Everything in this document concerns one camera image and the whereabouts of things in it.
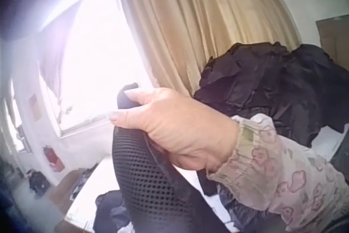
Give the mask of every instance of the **black garment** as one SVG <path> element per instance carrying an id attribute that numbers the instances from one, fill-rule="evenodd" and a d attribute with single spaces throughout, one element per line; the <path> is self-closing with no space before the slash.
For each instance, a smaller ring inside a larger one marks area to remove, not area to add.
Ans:
<path id="1" fill-rule="evenodd" d="M 129 109 L 131 107 L 140 106 L 137 102 L 131 101 L 123 91 L 138 88 L 137 83 L 125 85 L 118 93 L 117 104 L 119 109 Z"/>
<path id="2" fill-rule="evenodd" d="M 234 222 L 234 226 L 244 233 L 269 232 L 265 229 L 270 225 L 281 225 L 283 229 L 286 227 L 280 215 L 254 210 L 240 204 L 223 185 L 218 185 L 218 193 L 222 205 L 228 211 L 231 221 Z"/>
<path id="3" fill-rule="evenodd" d="M 349 214 L 330 223 L 321 233 L 349 232 Z"/>
<path id="4" fill-rule="evenodd" d="M 96 198 L 95 233 L 117 233 L 130 222 L 120 190 L 109 191 Z"/>
<path id="5" fill-rule="evenodd" d="M 349 72 L 317 46 L 301 45 L 288 52 L 279 43 L 238 43 L 210 59 L 194 98 L 227 116 L 268 115 L 278 134 L 311 147 L 324 126 L 344 131 L 344 124 L 349 123 L 348 90 Z M 213 182 L 202 172 L 198 172 L 201 187 L 212 194 Z M 221 190 L 221 199 L 226 194 Z M 234 199 L 225 206 L 244 232 L 253 232 L 261 221 L 274 217 Z"/>

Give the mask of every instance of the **sleeve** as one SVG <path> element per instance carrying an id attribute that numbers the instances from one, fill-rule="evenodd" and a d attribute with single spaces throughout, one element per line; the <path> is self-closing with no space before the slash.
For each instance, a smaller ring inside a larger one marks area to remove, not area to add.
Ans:
<path id="1" fill-rule="evenodd" d="M 270 206 L 284 170 L 280 139 L 272 124 L 235 120 L 240 126 L 236 148 L 208 178 L 222 183 L 241 204 L 264 211 Z"/>
<path id="2" fill-rule="evenodd" d="M 279 136 L 270 117 L 234 117 L 240 132 L 228 161 L 208 178 L 241 204 L 281 215 L 286 231 L 321 232 L 349 210 L 343 174 L 315 151 Z"/>

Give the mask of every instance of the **curtain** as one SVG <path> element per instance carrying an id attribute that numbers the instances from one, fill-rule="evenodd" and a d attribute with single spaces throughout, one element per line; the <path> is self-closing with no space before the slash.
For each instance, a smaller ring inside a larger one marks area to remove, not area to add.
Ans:
<path id="1" fill-rule="evenodd" d="M 39 68 L 43 80 L 61 99 L 62 64 L 65 47 L 82 0 L 72 5 L 38 33 Z"/>
<path id="2" fill-rule="evenodd" d="M 127 22 L 160 86 L 186 94 L 198 88 L 211 56 L 234 43 L 299 44 L 280 0 L 121 0 Z"/>

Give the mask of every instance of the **red fire extinguisher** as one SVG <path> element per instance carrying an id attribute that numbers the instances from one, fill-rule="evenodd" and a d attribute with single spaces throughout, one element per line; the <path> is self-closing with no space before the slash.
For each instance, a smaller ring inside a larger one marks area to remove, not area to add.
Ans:
<path id="1" fill-rule="evenodd" d="M 43 150 L 54 172 L 61 172 L 63 169 L 65 169 L 63 162 L 57 157 L 52 147 L 45 146 L 43 147 Z"/>

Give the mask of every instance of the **black clothing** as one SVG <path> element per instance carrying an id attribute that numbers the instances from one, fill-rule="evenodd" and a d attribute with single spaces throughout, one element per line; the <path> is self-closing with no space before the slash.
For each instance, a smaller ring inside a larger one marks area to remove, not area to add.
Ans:
<path id="1" fill-rule="evenodd" d="M 317 46 L 301 45 L 288 52 L 279 43 L 238 43 L 210 59 L 194 98 L 230 117 L 268 115 L 279 135 L 311 147 L 324 126 L 344 131 L 349 123 L 348 91 L 349 71 Z M 203 192 L 214 194 L 216 183 L 206 172 L 198 171 L 198 178 Z M 224 186 L 219 195 L 241 231 L 258 232 L 265 221 L 280 220 L 238 203 Z"/>
<path id="2" fill-rule="evenodd" d="M 93 224 L 95 233 L 117 233 L 131 222 L 120 190 L 99 195 L 95 203 L 97 206 Z"/>

